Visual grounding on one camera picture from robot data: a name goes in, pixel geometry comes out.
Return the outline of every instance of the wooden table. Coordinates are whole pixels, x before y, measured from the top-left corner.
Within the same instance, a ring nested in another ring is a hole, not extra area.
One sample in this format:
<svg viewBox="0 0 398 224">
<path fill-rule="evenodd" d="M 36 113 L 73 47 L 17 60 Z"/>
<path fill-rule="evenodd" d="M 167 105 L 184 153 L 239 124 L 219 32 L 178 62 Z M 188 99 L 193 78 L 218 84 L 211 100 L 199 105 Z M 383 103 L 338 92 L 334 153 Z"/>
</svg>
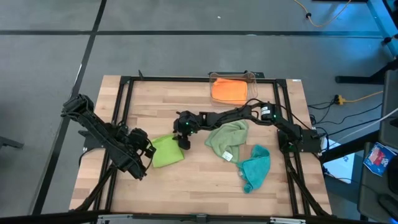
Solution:
<svg viewBox="0 0 398 224">
<path fill-rule="evenodd" d="M 118 92 L 120 76 L 104 76 L 96 102 L 95 113 L 110 122 Z M 122 97 L 119 119 L 123 112 L 127 87 Z M 257 84 L 258 97 L 275 103 L 270 84 Z M 287 80 L 292 112 L 310 126 L 307 102 L 300 80 Z M 282 89 L 279 90 L 284 105 Z M 214 106 L 210 102 L 210 85 L 203 82 L 134 82 L 127 125 L 142 128 L 150 139 L 170 134 L 176 111 L 189 110 L 222 112 L 232 106 Z M 249 123 L 246 144 L 241 148 L 240 159 L 250 157 L 253 145 L 268 148 L 271 169 L 258 190 L 243 193 L 245 182 L 238 175 L 235 164 L 220 159 L 205 146 L 208 131 L 199 131 L 190 137 L 191 149 L 184 151 L 185 159 L 167 167 L 148 170 L 142 181 L 133 179 L 128 172 L 118 171 L 112 212 L 169 213 L 209 215 L 290 216 L 287 176 L 284 158 L 279 151 L 277 129 L 274 126 L 258 126 Z M 70 208 L 76 208 L 88 196 L 98 182 L 104 149 L 89 152 L 82 159 L 73 191 Z M 331 213 L 325 181 L 319 161 L 309 153 L 301 153 L 305 183 L 322 208 Z M 102 196 L 104 207 L 108 187 Z M 301 196 L 296 186 L 298 208 L 302 213 Z"/>
</svg>

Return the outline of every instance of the blue box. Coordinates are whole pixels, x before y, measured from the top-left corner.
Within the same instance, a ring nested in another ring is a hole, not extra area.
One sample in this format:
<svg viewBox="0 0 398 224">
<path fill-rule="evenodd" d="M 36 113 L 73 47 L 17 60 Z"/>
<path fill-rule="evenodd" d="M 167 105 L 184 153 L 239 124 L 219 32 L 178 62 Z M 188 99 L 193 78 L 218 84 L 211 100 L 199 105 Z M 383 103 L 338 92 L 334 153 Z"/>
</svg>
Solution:
<svg viewBox="0 0 398 224">
<path fill-rule="evenodd" d="M 391 159 L 396 156 L 386 146 L 376 142 L 363 164 L 374 174 L 382 176 Z"/>
</svg>

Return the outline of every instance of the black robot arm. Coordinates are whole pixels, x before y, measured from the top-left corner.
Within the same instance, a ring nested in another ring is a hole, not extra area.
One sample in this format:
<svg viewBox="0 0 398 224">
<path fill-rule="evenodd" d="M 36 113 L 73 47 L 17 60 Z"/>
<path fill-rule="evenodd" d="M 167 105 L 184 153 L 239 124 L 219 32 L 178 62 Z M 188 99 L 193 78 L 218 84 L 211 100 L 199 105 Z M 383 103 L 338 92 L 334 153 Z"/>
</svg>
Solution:
<svg viewBox="0 0 398 224">
<path fill-rule="evenodd" d="M 128 132 L 127 126 L 116 126 L 104 123 L 93 112 L 93 102 L 85 95 L 78 95 L 63 104 L 61 116 L 79 122 L 109 152 L 113 164 L 119 170 L 128 171 L 135 179 L 141 180 L 146 175 L 141 155 L 152 158 L 155 148 L 148 147 L 148 135 L 141 129 Z"/>
<path fill-rule="evenodd" d="M 279 116 L 275 112 L 277 105 L 270 102 L 257 101 L 258 103 L 253 105 L 249 105 L 248 102 L 240 108 L 222 113 L 199 112 L 196 115 L 189 111 L 177 112 L 180 117 L 174 121 L 174 132 L 180 133 L 180 135 L 176 136 L 178 145 L 182 149 L 190 149 L 188 136 L 191 134 L 197 133 L 199 130 L 211 131 L 219 128 L 222 124 L 240 119 L 249 119 L 258 125 L 274 125 L 287 135 L 287 139 L 290 142 L 296 143 L 302 141 L 302 128 L 297 124 L 289 123 L 286 119 Z M 254 108 L 261 109 L 260 114 L 256 111 L 257 115 L 260 115 L 260 119 L 258 116 L 252 115 Z"/>
</svg>

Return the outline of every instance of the lime green towel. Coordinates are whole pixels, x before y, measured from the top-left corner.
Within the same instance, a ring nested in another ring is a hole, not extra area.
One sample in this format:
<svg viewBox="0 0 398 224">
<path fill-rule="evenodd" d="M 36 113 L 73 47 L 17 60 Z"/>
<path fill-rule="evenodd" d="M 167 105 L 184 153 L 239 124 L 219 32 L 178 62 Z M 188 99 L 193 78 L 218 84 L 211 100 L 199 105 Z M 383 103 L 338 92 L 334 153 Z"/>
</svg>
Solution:
<svg viewBox="0 0 398 224">
<path fill-rule="evenodd" d="M 184 159 L 178 142 L 173 140 L 173 137 L 173 134 L 169 134 L 152 140 L 152 145 L 156 148 L 152 160 L 152 164 L 155 168 L 167 166 Z"/>
<path fill-rule="evenodd" d="M 220 158 L 237 163 L 239 162 L 239 145 L 246 142 L 248 129 L 249 126 L 245 120 L 223 124 L 209 134 L 205 145 L 212 147 Z"/>
</svg>

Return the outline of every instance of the floor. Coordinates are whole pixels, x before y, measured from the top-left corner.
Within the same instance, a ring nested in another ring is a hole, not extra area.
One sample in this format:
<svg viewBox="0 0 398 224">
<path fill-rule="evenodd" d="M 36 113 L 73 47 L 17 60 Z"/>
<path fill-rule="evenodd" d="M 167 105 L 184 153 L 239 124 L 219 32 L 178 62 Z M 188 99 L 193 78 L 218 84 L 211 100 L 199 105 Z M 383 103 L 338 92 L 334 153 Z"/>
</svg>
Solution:
<svg viewBox="0 0 398 224">
<path fill-rule="evenodd" d="M 102 18 L 98 16 L 101 2 Z M 333 2 L 301 2 L 316 23 L 343 7 Z M 383 47 L 381 40 L 396 28 L 383 5 L 370 2 L 374 10 L 352 3 L 336 21 L 315 28 L 293 0 L 2 0 L 0 136 L 25 146 L 0 150 L 0 217 L 32 211 L 53 145 L 60 143 L 54 140 L 63 131 L 65 140 L 42 212 L 68 210 L 84 139 L 77 134 L 79 125 L 62 122 L 60 110 L 72 88 L 95 101 L 103 75 L 137 75 L 140 69 L 147 76 L 204 77 L 209 71 L 251 70 L 269 78 L 301 79 L 308 104 L 330 101 L 335 94 L 357 99 L 382 90 L 377 85 L 334 82 L 336 75 L 370 75 L 392 60 L 394 46 Z M 376 20 L 373 11 L 378 14 Z M 380 30 L 378 19 L 385 30 Z M 97 30 L 98 34 L 115 32 L 90 35 Z M 117 30 L 127 35 L 116 35 L 120 34 Z M 147 35 L 153 33 L 132 30 L 242 32 Z M 242 35 L 244 31 L 266 32 Z M 381 98 L 334 106 L 325 120 L 340 121 L 378 105 Z M 325 113 L 310 112 L 318 119 Z M 380 109 L 341 125 L 321 127 L 332 133 L 379 116 Z M 332 193 L 330 201 L 335 215 L 359 218 L 354 203 Z"/>
</svg>

